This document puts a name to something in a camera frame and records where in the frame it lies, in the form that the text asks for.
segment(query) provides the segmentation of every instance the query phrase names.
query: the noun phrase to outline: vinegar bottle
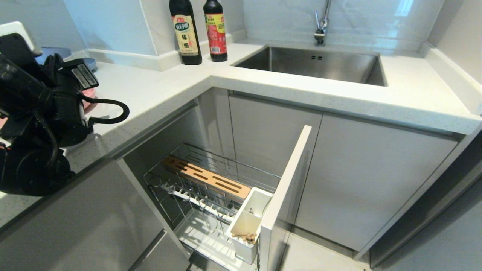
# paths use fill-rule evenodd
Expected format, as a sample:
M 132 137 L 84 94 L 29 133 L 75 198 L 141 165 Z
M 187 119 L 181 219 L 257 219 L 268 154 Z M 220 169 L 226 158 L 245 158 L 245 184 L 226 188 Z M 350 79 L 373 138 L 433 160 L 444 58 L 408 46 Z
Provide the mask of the vinegar bottle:
M 179 51 L 185 65 L 202 63 L 198 33 L 194 22 L 194 13 L 189 0 L 169 0 L 169 10 L 174 23 Z
M 223 7 L 217 0 L 207 0 L 203 9 L 211 59 L 214 62 L 226 61 L 228 59 L 228 49 L 226 47 Z

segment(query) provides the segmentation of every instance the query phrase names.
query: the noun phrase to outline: stainless steel sink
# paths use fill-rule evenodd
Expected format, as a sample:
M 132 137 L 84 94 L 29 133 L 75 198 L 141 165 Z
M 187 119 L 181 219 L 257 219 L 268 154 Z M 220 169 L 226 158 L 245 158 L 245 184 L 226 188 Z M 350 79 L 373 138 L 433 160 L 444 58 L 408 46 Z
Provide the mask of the stainless steel sink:
M 386 86 L 376 55 L 267 47 L 235 65 L 282 73 Z

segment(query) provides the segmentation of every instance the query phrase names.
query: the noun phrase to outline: faucet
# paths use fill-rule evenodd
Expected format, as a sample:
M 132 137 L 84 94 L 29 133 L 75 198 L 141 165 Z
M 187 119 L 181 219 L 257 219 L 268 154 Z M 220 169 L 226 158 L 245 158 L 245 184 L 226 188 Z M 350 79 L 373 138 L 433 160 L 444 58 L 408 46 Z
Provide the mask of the faucet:
M 325 16 L 322 20 L 318 18 L 318 11 L 315 11 L 316 25 L 318 29 L 315 31 L 316 46 L 322 46 L 325 41 L 326 32 L 328 31 L 328 13 L 330 12 L 331 0 L 326 0 Z

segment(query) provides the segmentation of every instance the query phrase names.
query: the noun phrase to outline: white quartz countertop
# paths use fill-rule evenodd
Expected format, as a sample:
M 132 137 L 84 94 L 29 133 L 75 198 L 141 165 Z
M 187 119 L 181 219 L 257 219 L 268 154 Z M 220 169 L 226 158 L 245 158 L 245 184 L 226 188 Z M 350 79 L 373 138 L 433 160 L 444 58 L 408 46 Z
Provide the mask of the white quartz countertop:
M 380 56 L 387 87 L 231 66 L 262 48 L 231 44 L 226 62 L 214 63 L 205 55 L 201 65 L 179 65 L 164 72 L 97 63 L 97 97 L 124 102 L 131 113 L 118 124 L 96 124 L 94 135 L 68 148 L 65 155 L 72 170 L 80 171 L 211 87 L 466 135 L 482 121 L 414 53 Z M 113 118 L 120 113 L 117 106 L 99 104 L 87 116 Z M 37 199 L 0 193 L 0 226 Z

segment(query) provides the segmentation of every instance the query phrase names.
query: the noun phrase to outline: floor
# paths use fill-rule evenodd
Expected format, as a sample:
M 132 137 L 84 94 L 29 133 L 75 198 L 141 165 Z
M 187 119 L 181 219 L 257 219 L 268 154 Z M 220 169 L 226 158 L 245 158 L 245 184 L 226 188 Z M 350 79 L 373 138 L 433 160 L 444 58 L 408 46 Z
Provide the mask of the floor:
M 344 248 L 336 248 L 326 243 L 320 245 L 319 240 L 305 239 L 305 234 L 298 231 L 291 233 L 281 261 L 279 271 L 369 271 L 370 266 L 364 262 L 354 261 Z M 199 254 L 193 254 L 191 266 L 187 271 L 226 271 L 215 262 Z

